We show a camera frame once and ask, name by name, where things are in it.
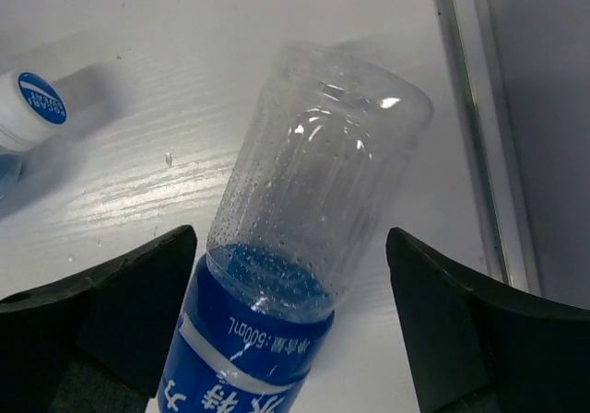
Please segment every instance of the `plastic water bottle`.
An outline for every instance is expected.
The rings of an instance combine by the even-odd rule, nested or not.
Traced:
[[[431,113],[379,67],[279,51],[187,290],[161,412],[289,411]]]
[[[25,153],[67,119],[64,102],[43,78],[19,70],[0,75],[0,199],[17,182]]]

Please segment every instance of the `blue cap label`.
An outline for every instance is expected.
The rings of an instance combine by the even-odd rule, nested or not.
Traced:
[[[47,81],[31,72],[23,72],[18,76],[18,88],[27,104],[42,119],[51,124],[65,123],[64,102]]]

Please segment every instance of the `bottle label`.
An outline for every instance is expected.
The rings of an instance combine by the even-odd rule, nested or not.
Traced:
[[[47,81],[31,72],[18,76],[18,88],[27,104],[42,119],[51,124],[63,124],[67,119],[64,102]]]
[[[160,412],[285,413],[334,321],[255,312],[197,264],[158,391]]]

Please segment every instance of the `clear plastic bottle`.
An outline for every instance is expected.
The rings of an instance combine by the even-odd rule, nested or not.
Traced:
[[[283,46],[189,284],[162,412],[289,411],[431,115],[379,67]]]

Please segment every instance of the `bottle cap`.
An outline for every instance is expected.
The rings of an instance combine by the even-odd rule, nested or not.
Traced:
[[[0,146],[25,152],[59,132],[67,109],[47,81],[31,72],[0,75]]]

